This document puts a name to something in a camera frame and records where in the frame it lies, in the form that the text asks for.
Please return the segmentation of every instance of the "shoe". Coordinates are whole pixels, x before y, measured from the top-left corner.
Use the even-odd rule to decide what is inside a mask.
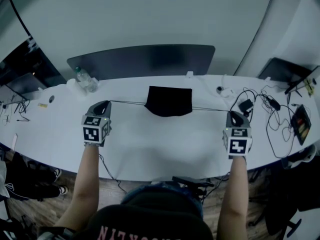
[[[66,195],[69,192],[69,189],[66,186],[59,186],[60,195]]]
[[[54,182],[56,182],[57,181],[57,179],[60,177],[60,175],[62,174],[62,170],[61,169],[55,169],[54,171],[54,175],[55,175],[55,180],[54,180]]]

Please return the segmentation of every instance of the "white table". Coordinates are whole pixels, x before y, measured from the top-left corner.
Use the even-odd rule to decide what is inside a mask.
[[[225,76],[223,82],[225,87],[232,87],[238,94],[243,87],[259,93],[267,84],[284,86],[284,83],[238,76]],[[0,142],[11,147],[14,134],[17,134],[17,152],[44,164],[77,172],[84,150],[81,118],[91,105],[104,100],[146,102],[149,86],[161,86],[191,88],[192,105],[195,107],[228,110],[223,99],[216,97],[216,88],[221,85],[220,75],[194,76],[191,79],[185,76],[156,76],[104,80],[100,82],[96,93],[90,93],[82,101],[78,101],[66,85],[51,87],[36,93],[38,98],[30,102],[25,115],[30,122],[16,121],[20,115],[15,113],[10,123],[4,126],[2,120],[4,115],[10,113],[10,107],[2,113]],[[265,90],[280,104],[287,104],[284,90],[277,87],[266,87]],[[304,104],[308,107],[311,110],[312,126],[303,146],[297,138],[294,139],[290,154],[320,139],[320,117],[315,100],[308,96],[305,89],[299,92],[303,98],[293,92],[290,104]],[[55,99],[49,103],[52,95]],[[246,98],[243,94],[239,101]],[[48,107],[39,107],[38,103],[48,104]],[[253,144],[247,156],[248,170],[278,160],[273,155],[266,134],[269,114],[261,104],[258,97],[250,124]],[[281,108],[279,114],[281,118],[289,118],[285,108]],[[226,118],[226,112],[197,110],[180,117],[164,118],[152,114],[144,106],[113,102],[112,131],[99,151],[111,174],[119,180],[155,181],[170,179],[172,176],[197,179],[222,176],[231,166],[222,141]],[[285,156],[290,150],[292,139],[284,142],[281,129],[277,132],[269,129],[269,135],[276,154]],[[102,163],[99,165],[99,175],[110,178]]]

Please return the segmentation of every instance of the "black cable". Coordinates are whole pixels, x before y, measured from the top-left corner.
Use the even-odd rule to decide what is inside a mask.
[[[24,116],[22,115],[22,113],[27,113],[27,107],[29,106],[29,104],[30,104],[30,99],[27,99],[27,100],[25,100],[25,101],[23,101],[23,102],[21,102],[21,103],[18,104],[18,106],[19,106],[18,113],[20,114],[20,116],[21,116],[24,120],[19,120],[19,119],[18,119],[17,121],[19,121],[19,122],[29,122],[29,121],[30,121],[28,118],[26,118],[26,117],[24,117]]]
[[[125,101],[125,100],[110,100],[110,102],[124,103],[124,104],[132,104],[132,105],[140,105],[140,106],[144,106],[144,105],[146,104],[145,102]],[[221,111],[221,112],[229,112],[229,110],[209,108],[209,107],[199,107],[199,106],[193,106],[192,109],[193,109],[193,110],[196,110],[196,111]]]
[[[231,108],[230,108],[230,110],[229,110],[230,112],[231,112],[231,110],[233,109],[233,107],[237,104],[237,101],[238,101],[239,97],[240,97],[242,94],[247,93],[247,92],[252,93],[252,94],[253,94],[253,97],[256,98],[256,95],[255,95],[255,93],[254,93],[252,90],[244,90],[244,91],[241,92],[241,93],[238,95],[238,97],[236,98],[235,102],[233,103],[233,105],[231,106]]]
[[[2,110],[1,110],[1,114],[0,114],[0,118],[1,118],[1,116],[2,116],[2,113],[3,113],[3,111],[4,111],[4,100],[3,101],[0,101],[0,106],[2,106]]]
[[[287,87],[287,88],[283,88],[283,87],[280,87],[279,85],[275,85],[275,86],[269,86],[269,85],[266,85],[265,87],[263,87],[262,89],[261,89],[261,91],[264,89],[264,88],[266,88],[266,87],[269,87],[269,88],[275,88],[275,87],[278,87],[279,89],[282,89],[282,90],[286,90],[286,89],[288,89],[289,88],[289,86]]]
[[[11,99],[10,99],[10,98],[7,99],[7,103],[13,102],[13,100],[15,99],[16,96],[17,96],[17,94],[13,94]],[[6,119],[2,119],[2,124],[3,124],[4,126],[6,126],[6,125],[7,125],[8,123],[10,123],[10,121],[11,121],[12,109],[13,109],[13,105],[11,104],[10,119],[9,119],[9,115],[8,115],[8,114],[5,114]]]
[[[282,158],[286,158],[287,156],[290,155],[290,152],[291,152],[292,147],[293,147],[293,145],[294,145],[295,135],[294,135],[293,138],[292,138],[291,148],[290,148],[289,152],[287,153],[287,155],[285,155],[285,156],[277,156],[276,153],[275,153],[274,147],[272,146],[272,143],[271,143],[271,140],[270,140],[270,137],[269,137],[269,133],[268,133],[268,126],[270,126],[270,119],[271,119],[272,115],[275,113],[275,111],[276,111],[276,110],[274,109],[274,110],[272,110],[272,113],[270,113],[270,116],[269,116],[268,122],[267,122],[267,124],[266,124],[266,129],[265,129],[265,130],[266,130],[266,135],[267,135],[267,137],[268,137],[268,140],[269,140],[269,143],[270,143],[270,146],[271,146],[273,155],[274,155],[276,158],[278,158],[278,159],[282,159]]]
[[[127,194],[127,191],[125,191],[125,190],[120,186],[121,180],[118,180],[118,179],[114,178],[114,177],[112,176],[112,174],[110,173],[110,171],[108,170],[108,167],[107,167],[106,164],[105,164],[105,159],[104,159],[104,157],[103,157],[101,154],[99,154],[99,158],[101,159],[101,161],[102,161],[102,163],[103,163],[103,165],[104,165],[104,168],[106,169],[106,171],[107,171],[107,173],[109,174],[109,176],[111,177],[111,179],[113,179],[114,181],[116,181],[116,182],[118,183],[119,189],[121,189],[125,194]]]
[[[206,199],[213,191],[215,191],[217,188],[219,188],[221,182],[224,181],[224,178],[225,178],[227,175],[229,175],[229,174],[230,174],[230,171],[220,179],[220,181],[218,182],[218,184],[217,184],[213,189],[210,190],[210,192],[205,196],[204,199]]]
[[[223,181],[223,182],[227,182],[229,180],[229,178],[223,179],[223,178],[219,178],[219,177],[214,177],[216,180],[218,181]]]
[[[250,88],[248,88],[248,87],[243,87],[243,90],[244,90],[244,91],[246,91],[245,89],[246,89],[246,90],[253,91],[253,92],[255,92],[257,95],[259,94],[259,93],[257,93],[257,91],[254,90],[254,89],[250,89]]]
[[[311,109],[310,108],[308,108],[307,106],[305,106],[305,105],[303,105],[303,104],[301,104],[305,109],[307,109],[307,111],[309,112],[309,115],[308,115],[308,117],[309,117],[309,120],[311,119]]]
[[[17,9],[16,9],[16,7],[15,7],[15,5],[14,5],[14,2],[13,2],[12,0],[9,0],[9,1],[10,1],[11,6],[12,6],[12,9],[14,10],[14,13],[15,13],[16,17],[18,18],[18,20],[20,21],[20,23],[21,23],[24,31],[26,32],[26,34],[27,34],[28,36],[31,36],[31,34],[30,34],[30,32],[28,31],[26,25],[24,24],[24,22],[22,21],[22,19],[21,19],[21,17],[20,17],[20,15],[19,15],[19,13],[18,13],[18,11],[17,11]]]

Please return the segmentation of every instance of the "small white object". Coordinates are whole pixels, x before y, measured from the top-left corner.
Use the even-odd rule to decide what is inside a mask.
[[[85,96],[87,96],[87,91],[85,89],[83,89],[79,83],[76,81],[76,79],[72,78],[69,79],[66,82],[66,87],[74,94],[78,97],[78,99],[81,99]]]
[[[94,81],[96,83],[96,85],[99,85],[99,80],[97,80],[95,77],[91,77],[92,81]]]
[[[16,143],[17,143],[18,135],[15,133],[13,136],[13,141],[12,141],[12,146],[11,149],[14,151],[16,148]]]
[[[312,161],[315,156],[317,154],[317,147],[316,145],[312,144],[311,146],[311,150],[309,151],[309,154],[305,156],[305,158],[299,160],[299,161],[295,161],[295,162],[288,162],[288,167],[290,169],[297,167],[298,165],[300,165],[301,163],[309,163],[310,161]]]
[[[75,72],[76,72],[76,77],[81,83],[84,84],[85,89],[89,93],[94,93],[97,90],[97,87],[98,87],[97,83],[93,81],[93,79],[90,77],[90,75],[84,68],[77,66],[75,68]]]
[[[235,91],[231,88],[223,89],[220,93],[220,96],[222,98],[234,98],[235,97]]]
[[[185,75],[186,78],[193,78],[194,77],[194,72],[193,71],[188,71]]]

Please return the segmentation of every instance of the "plastic bottle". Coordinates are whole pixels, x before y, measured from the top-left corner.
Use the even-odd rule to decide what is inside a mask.
[[[84,88],[88,92],[94,93],[97,90],[97,88],[98,88],[97,83],[92,80],[92,78],[90,77],[90,75],[88,74],[88,72],[85,69],[77,66],[75,68],[75,72],[76,72],[76,77],[78,78],[78,80],[80,82],[83,83]]]

